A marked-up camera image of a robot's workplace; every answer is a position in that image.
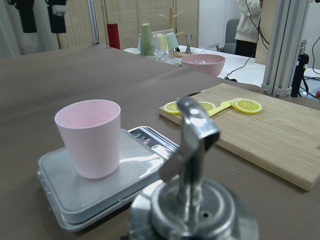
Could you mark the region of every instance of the bamboo blind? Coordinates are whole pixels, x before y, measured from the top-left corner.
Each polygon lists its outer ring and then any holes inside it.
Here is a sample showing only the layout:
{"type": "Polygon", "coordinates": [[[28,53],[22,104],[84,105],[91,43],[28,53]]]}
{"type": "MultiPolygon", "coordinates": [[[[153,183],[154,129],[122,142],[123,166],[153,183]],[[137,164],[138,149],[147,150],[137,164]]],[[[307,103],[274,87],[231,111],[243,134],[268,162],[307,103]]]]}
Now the bamboo blind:
{"type": "MultiPolygon", "coordinates": [[[[57,35],[61,48],[92,44],[89,12],[86,0],[67,1],[64,16],[66,33],[57,35]]],[[[160,16],[183,11],[174,19],[180,45],[186,45],[185,34],[192,34],[191,45],[198,46],[199,0],[95,0],[94,10],[100,43],[109,44],[106,23],[117,23],[121,49],[136,48],[140,26],[150,23],[152,31],[170,28],[170,20],[160,16]]]]}

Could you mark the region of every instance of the silver scale platform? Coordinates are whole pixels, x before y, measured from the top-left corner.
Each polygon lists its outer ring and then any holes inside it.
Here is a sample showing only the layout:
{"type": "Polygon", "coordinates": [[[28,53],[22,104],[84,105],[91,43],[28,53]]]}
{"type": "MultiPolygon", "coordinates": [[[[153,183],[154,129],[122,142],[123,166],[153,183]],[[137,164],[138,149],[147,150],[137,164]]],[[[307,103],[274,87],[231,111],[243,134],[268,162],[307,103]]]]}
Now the silver scale platform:
{"type": "Polygon", "coordinates": [[[159,179],[157,170],[178,145],[150,127],[131,131],[121,130],[119,167],[103,178],[80,176],[65,147],[39,159],[37,176],[63,229],[75,232],[86,228],[159,179]]]}

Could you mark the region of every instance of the lemon slice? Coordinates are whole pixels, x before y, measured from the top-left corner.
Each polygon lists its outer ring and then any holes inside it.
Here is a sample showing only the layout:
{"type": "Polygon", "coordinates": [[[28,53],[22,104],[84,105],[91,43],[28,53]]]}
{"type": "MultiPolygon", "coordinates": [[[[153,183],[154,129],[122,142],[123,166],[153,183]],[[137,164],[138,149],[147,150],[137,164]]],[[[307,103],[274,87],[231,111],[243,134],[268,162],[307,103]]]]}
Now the lemon slice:
{"type": "MultiPolygon", "coordinates": [[[[207,112],[209,110],[215,109],[216,105],[214,105],[211,102],[208,101],[200,101],[199,104],[204,108],[204,110],[206,110],[207,112]]],[[[163,110],[168,113],[168,114],[174,114],[174,115],[178,115],[180,114],[180,110],[178,108],[177,105],[177,101],[171,101],[168,102],[166,105],[163,106],[163,110]]]]}
{"type": "Polygon", "coordinates": [[[262,111],[262,105],[254,100],[246,99],[246,98],[235,98],[232,100],[232,106],[246,114],[257,114],[262,111]]]}

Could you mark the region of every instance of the gray chair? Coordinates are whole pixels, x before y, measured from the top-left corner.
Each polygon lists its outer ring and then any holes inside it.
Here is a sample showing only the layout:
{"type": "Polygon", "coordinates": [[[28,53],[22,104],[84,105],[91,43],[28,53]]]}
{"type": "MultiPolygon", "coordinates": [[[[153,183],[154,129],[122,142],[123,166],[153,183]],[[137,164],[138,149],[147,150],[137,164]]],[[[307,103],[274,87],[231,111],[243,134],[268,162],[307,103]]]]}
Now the gray chair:
{"type": "Polygon", "coordinates": [[[209,48],[216,48],[218,52],[223,52],[227,54],[235,54],[236,42],[235,39],[237,33],[237,26],[239,24],[240,18],[232,18],[228,20],[225,28],[225,43],[223,47],[219,47],[219,43],[214,43],[209,46],[209,48]]]}

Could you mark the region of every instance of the black pants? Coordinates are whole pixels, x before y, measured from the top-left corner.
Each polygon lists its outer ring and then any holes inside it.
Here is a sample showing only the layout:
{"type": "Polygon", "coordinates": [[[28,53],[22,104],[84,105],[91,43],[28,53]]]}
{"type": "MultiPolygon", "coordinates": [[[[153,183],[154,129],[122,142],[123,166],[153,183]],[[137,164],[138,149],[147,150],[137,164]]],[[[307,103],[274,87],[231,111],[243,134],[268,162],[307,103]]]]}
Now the black pants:
{"type": "Polygon", "coordinates": [[[237,40],[235,44],[235,55],[245,56],[245,57],[256,57],[256,48],[257,43],[256,42],[250,42],[250,41],[242,41],[237,40]]]}

